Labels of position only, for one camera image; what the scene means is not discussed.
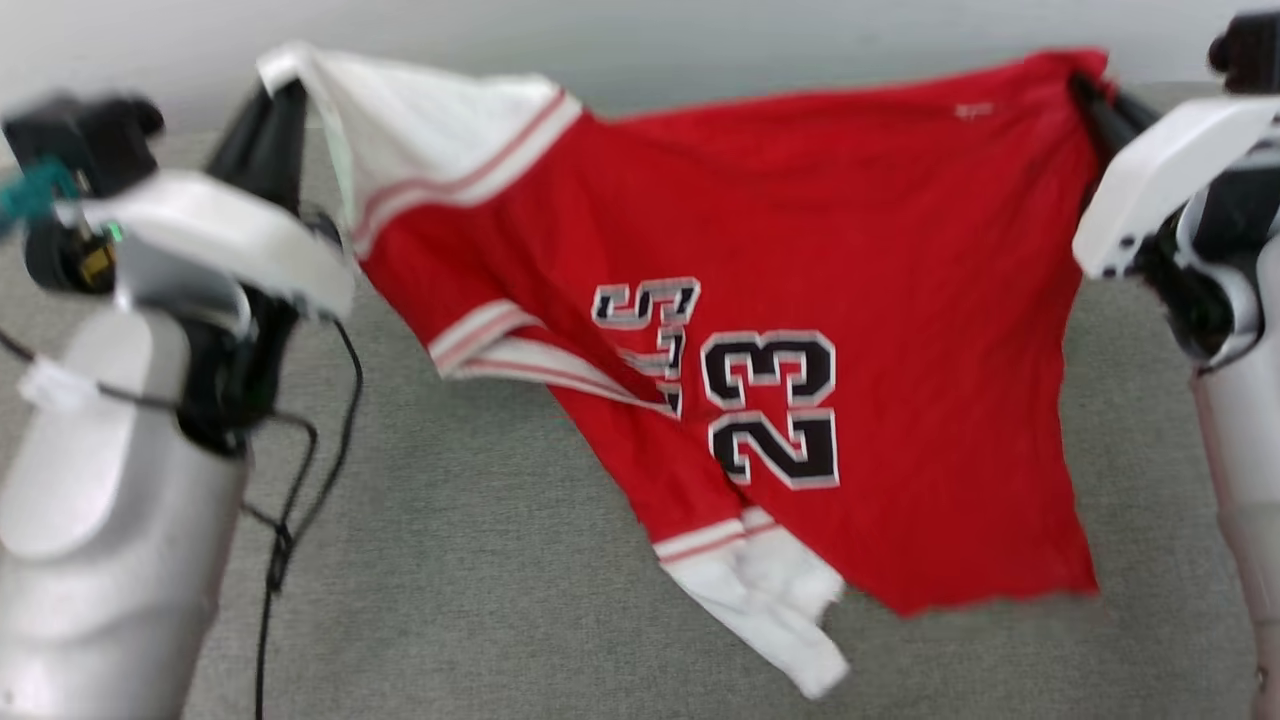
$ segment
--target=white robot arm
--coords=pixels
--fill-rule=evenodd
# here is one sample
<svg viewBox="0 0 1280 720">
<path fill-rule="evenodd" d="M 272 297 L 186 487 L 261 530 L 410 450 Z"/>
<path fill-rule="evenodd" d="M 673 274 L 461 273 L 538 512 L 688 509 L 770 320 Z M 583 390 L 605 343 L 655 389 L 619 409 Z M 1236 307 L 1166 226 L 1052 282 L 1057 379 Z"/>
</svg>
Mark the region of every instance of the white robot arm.
<svg viewBox="0 0 1280 720">
<path fill-rule="evenodd" d="M 1091 278 L 1139 277 L 1193 364 L 1192 392 L 1253 620 L 1254 716 L 1280 717 L 1280 13 L 1211 50 L 1234 95 L 1176 108 L 1111 159 L 1073 250 Z"/>
<path fill-rule="evenodd" d="M 146 102 L 58 97 L 5 122 L 37 183 L 0 197 L 28 215 L 28 273 L 114 302 L 58 363 L 0 337 L 31 363 L 36 405 L 0 484 L 0 717 L 178 717 L 252 432 L 283 419 L 314 450 L 315 428 L 273 407 L 280 360 L 301 318 L 335 323 L 351 351 L 355 275 L 332 223 L 300 218 L 306 102 L 301 86 L 260 92 L 204 173 L 156 168 L 146 136 L 161 120 Z M 287 524 L 296 500 L 294 487 L 266 519 L 264 628 L 319 509 Z M 261 664 L 260 648 L 260 682 Z M 257 701 L 261 714 L 261 684 Z"/>
</svg>

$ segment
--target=white sleeve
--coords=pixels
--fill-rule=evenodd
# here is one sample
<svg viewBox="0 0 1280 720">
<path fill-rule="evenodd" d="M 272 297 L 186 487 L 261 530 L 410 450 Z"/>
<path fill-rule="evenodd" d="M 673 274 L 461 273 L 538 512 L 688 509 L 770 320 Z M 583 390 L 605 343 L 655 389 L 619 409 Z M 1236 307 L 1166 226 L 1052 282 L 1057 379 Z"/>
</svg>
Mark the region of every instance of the white sleeve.
<svg viewBox="0 0 1280 720">
<path fill-rule="evenodd" d="M 846 674 L 849 662 L 804 612 L 751 588 L 739 577 L 745 539 L 663 564 L 676 583 L 717 620 L 733 630 L 800 692 L 815 700 Z"/>
</svg>

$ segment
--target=basketball jersey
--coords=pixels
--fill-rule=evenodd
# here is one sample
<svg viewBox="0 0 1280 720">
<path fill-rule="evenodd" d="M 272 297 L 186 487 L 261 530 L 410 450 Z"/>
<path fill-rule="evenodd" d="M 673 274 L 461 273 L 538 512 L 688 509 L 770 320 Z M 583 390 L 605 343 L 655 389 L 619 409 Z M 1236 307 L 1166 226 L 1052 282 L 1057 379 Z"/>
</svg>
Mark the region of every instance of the basketball jersey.
<svg viewBox="0 0 1280 720">
<path fill-rule="evenodd" d="M 600 119 L 302 46 L 361 266 L 445 378 L 545 383 L 680 585 L 809 697 L 842 582 L 1093 592 L 1062 456 L 1094 51 Z"/>
</svg>

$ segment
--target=jersey number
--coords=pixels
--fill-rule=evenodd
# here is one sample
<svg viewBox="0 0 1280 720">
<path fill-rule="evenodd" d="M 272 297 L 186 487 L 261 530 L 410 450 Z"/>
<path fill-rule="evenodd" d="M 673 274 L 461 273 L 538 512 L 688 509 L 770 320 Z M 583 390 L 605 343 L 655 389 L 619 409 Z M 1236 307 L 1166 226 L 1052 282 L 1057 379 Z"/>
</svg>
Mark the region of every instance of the jersey number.
<svg viewBox="0 0 1280 720">
<path fill-rule="evenodd" d="M 812 331 L 716 333 L 701 356 L 707 398 L 727 410 L 709 425 L 708 442 L 730 478 L 751 482 L 751 460 L 742 452 L 749 446 L 791 489 L 840 484 L 836 411 L 819 407 L 836 388 L 836 348 L 829 340 Z M 786 433 L 763 413 L 744 410 L 748 387 L 780 384 L 787 393 Z"/>
</svg>

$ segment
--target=red jersey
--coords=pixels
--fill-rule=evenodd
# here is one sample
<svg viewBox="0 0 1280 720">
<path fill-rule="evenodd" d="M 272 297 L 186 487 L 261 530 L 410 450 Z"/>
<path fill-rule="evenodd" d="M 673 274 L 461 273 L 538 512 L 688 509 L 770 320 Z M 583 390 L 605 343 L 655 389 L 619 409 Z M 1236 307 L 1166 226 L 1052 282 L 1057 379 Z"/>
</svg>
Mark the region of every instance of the red jersey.
<svg viewBox="0 0 1280 720">
<path fill-rule="evenodd" d="M 806 694 L 838 655 L 748 596 L 812 624 L 840 578 L 902 614 L 1096 588 L 1057 400 L 1100 172 L 1068 79 L 1103 55 L 623 122 L 544 78 L 287 58 L 439 372 L 547 383 Z"/>
</svg>

